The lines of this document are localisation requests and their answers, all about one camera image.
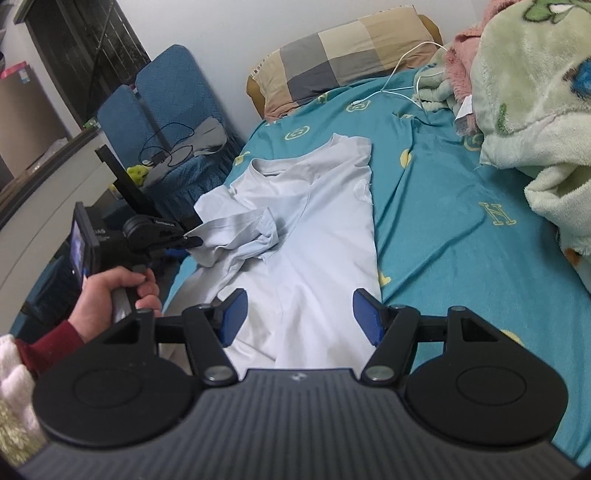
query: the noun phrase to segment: logo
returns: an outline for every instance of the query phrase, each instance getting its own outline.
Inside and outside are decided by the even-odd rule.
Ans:
[[[392,281],[392,277],[386,277],[384,272],[378,270],[378,282],[380,287],[385,287]]]
[[[244,152],[242,155],[238,155],[234,159],[234,165],[240,165],[244,161],[244,155],[248,155],[250,152]]]
[[[174,223],[163,222],[162,220],[154,220],[156,225],[175,226]]]
[[[286,136],[286,140],[293,140],[295,138],[300,138],[302,135],[306,135],[310,131],[310,127],[305,125],[304,127],[296,128],[293,132],[289,132]]]
[[[479,133],[476,135],[464,137],[464,148],[471,152],[477,152],[482,148],[484,142],[484,134]]]
[[[306,375],[304,372],[298,372],[296,374],[293,374],[290,377],[294,382],[302,382],[304,381],[306,378],[308,378],[308,375]]]
[[[400,166],[406,168],[413,159],[413,154],[409,152],[408,148],[400,154]]]
[[[509,218],[509,215],[503,210],[503,206],[498,203],[491,203],[489,205],[486,202],[479,202],[478,205],[483,207],[488,215],[490,215],[493,225],[515,225],[517,223],[517,220]]]
[[[359,102],[354,104],[350,104],[347,106],[346,110],[348,112],[360,112],[361,110],[365,110],[367,107],[369,107],[369,104],[371,103],[371,100],[365,100],[363,102]]]

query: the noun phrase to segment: checkered pillowcase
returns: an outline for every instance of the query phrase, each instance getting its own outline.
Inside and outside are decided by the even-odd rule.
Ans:
[[[413,7],[397,7],[301,38],[275,50],[252,72],[273,121],[324,92],[391,73],[400,57],[433,40]],[[408,55],[399,70],[426,64],[432,44]]]

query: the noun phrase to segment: metal screw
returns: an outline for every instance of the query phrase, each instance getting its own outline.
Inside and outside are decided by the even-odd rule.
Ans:
[[[205,370],[205,378],[211,382],[225,382],[232,378],[234,372],[226,365],[216,365]]]
[[[385,382],[394,378],[394,370],[386,365],[374,365],[365,371],[372,382]]]

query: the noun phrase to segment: white charging cable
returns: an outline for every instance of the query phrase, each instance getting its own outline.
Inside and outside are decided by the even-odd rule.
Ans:
[[[421,107],[421,109],[423,110],[423,112],[426,112],[426,110],[425,110],[425,106],[423,105],[423,99],[418,94],[418,84],[421,81],[421,79],[423,79],[423,78],[436,77],[437,75],[441,75],[441,72],[432,73],[430,75],[419,75],[418,78],[417,78],[417,83],[414,84],[414,93],[417,96],[417,100],[418,100],[419,106]]]
[[[402,88],[395,88],[395,89],[391,89],[391,90],[386,90],[386,85],[387,85],[387,84],[388,84],[388,82],[389,82],[389,81],[392,79],[392,77],[393,77],[393,76],[394,76],[394,74],[396,73],[396,70],[398,70],[398,67],[400,66],[400,62],[402,62],[403,58],[404,58],[404,57],[406,57],[406,55],[408,55],[409,53],[412,53],[413,51],[415,51],[417,48],[419,48],[419,47],[422,47],[423,45],[426,45],[426,44],[428,44],[428,43],[430,43],[430,44],[433,44],[433,45],[437,45],[438,47],[441,47],[441,48],[443,48],[445,51],[447,51],[447,49],[446,49],[446,48],[445,48],[443,45],[440,45],[440,44],[439,44],[439,43],[437,43],[437,42],[434,42],[434,41],[424,41],[424,42],[421,42],[420,44],[418,44],[418,45],[414,46],[413,48],[411,48],[411,49],[410,49],[408,52],[406,52],[404,55],[402,55],[402,57],[400,57],[400,59],[398,60],[398,63],[397,63],[397,64],[396,64],[396,66],[394,67],[394,70],[392,70],[392,73],[391,73],[391,74],[390,74],[390,76],[388,77],[388,80],[386,80],[386,82],[384,83],[384,86],[383,86],[383,87],[381,87],[381,88],[380,88],[380,90],[378,90],[377,92],[374,92],[374,93],[372,93],[371,95],[368,95],[367,97],[365,97],[365,98],[364,98],[364,99],[362,99],[362,100],[355,100],[353,103],[351,103],[351,105],[359,105],[361,102],[364,102],[364,101],[366,101],[366,100],[369,100],[371,97],[373,97],[374,95],[377,95],[377,94],[379,94],[379,93],[391,93],[392,95],[398,95],[398,96],[401,96],[401,97],[403,97],[403,98],[406,98],[406,100],[409,100],[409,101],[411,101],[413,104],[417,105],[417,107],[419,107],[419,108],[421,108],[422,110],[424,110],[424,108],[423,108],[423,103],[422,103],[422,102],[421,102],[421,105],[419,105],[419,104],[417,104],[417,103],[416,103],[416,102],[415,102],[413,99],[411,99],[411,98],[407,97],[406,95],[403,95],[402,93],[396,93],[396,92],[395,92],[395,90],[406,90],[406,89],[409,89],[409,88],[414,88],[415,90],[417,90],[417,97],[418,97],[418,83],[419,83],[419,81],[421,80],[421,78],[422,78],[423,76],[424,76],[424,77],[427,77],[427,76],[434,76],[434,75],[421,75],[421,76],[418,78],[418,80],[417,80],[417,84],[416,84],[416,86],[415,86],[415,85],[412,85],[412,86],[409,86],[409,87],[402,87]]]

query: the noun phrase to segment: camera screen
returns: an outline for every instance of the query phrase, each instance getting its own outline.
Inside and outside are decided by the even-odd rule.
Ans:
[[[84,250],[85,250],[85,243],[84,239],[82,238],[82,233],[80,231],[80,227],[78,226],[78,222],[74,221],[72,224],[72,235],[70,237],[70,261],[72,262],[72,266],[74,267],[74,272],[78,277],[78,281],[80,285],[82,285],[82,281],[84,280]]]

